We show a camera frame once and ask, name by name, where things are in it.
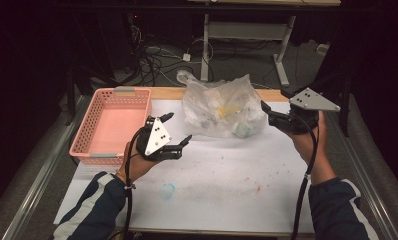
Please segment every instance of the table surface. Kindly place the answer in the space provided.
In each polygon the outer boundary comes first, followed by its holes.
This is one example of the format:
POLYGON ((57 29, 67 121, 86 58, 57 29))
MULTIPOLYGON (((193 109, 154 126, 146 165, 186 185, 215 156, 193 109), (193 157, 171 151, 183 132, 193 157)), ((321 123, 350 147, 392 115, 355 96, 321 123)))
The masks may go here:
MULTIPOLYGON (((173 142, 184 139, 182 88, 151 88, 152 115, 174 112, 165 123, 173 142)), ((257 90, 275 111, 288 110, 275 90, 257 90)), ((55 224, 79 199, 99 171, 118 166, 79 164, 55 224)), ((252 236, 287 236, 293 227, 296 199, 306 170, 291 140, 273 127, 246 139, 193 136, 177 161, 167 160, 136 181, 130 228, 141 232, 176 232, 252 236)), ((125 221, 125 209, 117 226, 125 221)), ((299 232, 313 234, 307 196, 299 232)))
MULTIPOLYGON (((188 1, 211 2, 210 0, 188 0, 188 1)), ((295 5, 295 6, 339 6, 340 0, 218 0, 217 3, 295 5)))

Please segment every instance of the person's hand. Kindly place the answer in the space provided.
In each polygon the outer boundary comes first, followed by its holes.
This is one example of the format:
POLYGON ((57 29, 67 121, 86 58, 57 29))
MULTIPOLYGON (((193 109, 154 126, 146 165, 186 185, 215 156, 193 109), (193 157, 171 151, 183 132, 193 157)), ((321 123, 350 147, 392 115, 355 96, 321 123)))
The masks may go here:
MULTIPOLYGON (((313 129, 315 137, 318 139, 317 158, 326 158, 326 139, 327 139, 327 127, 324 120, 323 112, 319 112, 318 121, 319 130, 313 129)), ((311 161, 312 151, 314 143, 312 142, 311 135, 309 133, 296 135, 291 132, 284 132, 293 140, 293 144, 296 151, 301 155, 301 158, 305 160, 307 164, 311 161)))
POLYGON ((125 165, 128 159, 128 150, 130 148, 130 142, 125 146, 124 151, 124 161, 121 164, 120 169, 117 172, 117 177, 119 177, 124 183, 126 182, 126 178, 130 178, 133 183, 141 176, 145 175, 153 166, 158 164, 159 162, 151 162, 143 159, 141 155, 138 154, 136 149, 136 142, 133 144, 133 149, 131 151, 131 155, 133 156, 130 160, 130 173, 127 175, 125 172, 125 165))
MULTIPOLYGON (((336 174, 334 173, 333 168, 331 167, 326 155, 327 127, 324 121, 324 114, 321 111, 319 112, 318 126, 319 129, 313 129, 315 137, 318 139, 318 148, 314 166, 311 171, 312 185, 317 185, 336 177, 336 174)), ((314 148, 314 143, 310 134, 306 133, 301 135, 295 135, 291 132, 284 133, 286 133, 286 135, 292 139, 296 150, 301 155, 301 158, 305 160, 307 164, 309 164, 314 148)))

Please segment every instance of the white desk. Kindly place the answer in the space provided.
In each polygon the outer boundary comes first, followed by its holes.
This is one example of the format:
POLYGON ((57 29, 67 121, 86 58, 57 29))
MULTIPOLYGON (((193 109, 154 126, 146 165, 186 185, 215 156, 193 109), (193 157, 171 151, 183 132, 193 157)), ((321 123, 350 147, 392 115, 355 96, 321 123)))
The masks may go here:
MULTIPOLYGON (((286 102, 271 103, 286 111, 286 102)), ((153 100, 152 115, 174 112, 165 123, 173 142, 186 135, 180 100, 153 100)), ((80 164, 55 219, 77 202, 98 171, 118 166, 80 164)), ((291 233, 305 163, 291 140, 273 127, 247 139, 194 136, 183 157, 155 166, 136 181, 130 229, 134 231, 286 236, 291 233)), ((116 220, 123 226, 125 210, 116 220)), ((305 197, 299 232, 313 233, 305 197)))
MULTIPOLYGON (((192 2, 204 2, 209 4, 210 0, 188 0, 192 2)), ((340 0, 218 0, 213 4, 243 3, 243 4, 265 4, 265 5, 294 5, 294 6, 339 6, 340 0)), ((237 39, 258 39, 258 40, 281 40, 280 51, 273 54, 273 61, 280 84, 289 86, 286 71, 283 66, 283 57, 289 43, 290 34, 295 23, 295 16, 290 16, 287 24, 262 24, 262 23, 232 23, 209 21, 209 14, 205 14, 203 34, 203 57, 200 80, 208 81, 209 70, 209 38, 237 38, 237 39)))

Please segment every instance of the basket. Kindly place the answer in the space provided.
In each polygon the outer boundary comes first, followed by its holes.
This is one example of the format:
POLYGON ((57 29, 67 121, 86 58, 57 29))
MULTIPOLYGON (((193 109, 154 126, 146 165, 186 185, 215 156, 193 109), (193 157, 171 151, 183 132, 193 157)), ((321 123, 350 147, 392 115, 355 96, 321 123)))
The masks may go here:
POLYGON ((121 165, 127 142, 150 114, 151 90, 97 89, 69 151, 84 164, 121 165))

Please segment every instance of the striped sleeve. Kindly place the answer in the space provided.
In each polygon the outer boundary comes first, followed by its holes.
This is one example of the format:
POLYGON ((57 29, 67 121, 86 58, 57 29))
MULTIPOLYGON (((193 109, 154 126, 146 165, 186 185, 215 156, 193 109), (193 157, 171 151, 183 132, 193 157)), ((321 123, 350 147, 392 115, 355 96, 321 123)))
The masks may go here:
POLYGON ((107 239, 124 205, 124 183, 111 174, 100 172, 77 205, 62 218, 54 239, 107 239))
POLYGON ((316 239, 378 239, 359 210, 361 193, 349 180, 334 178, 309 189, 316 239))

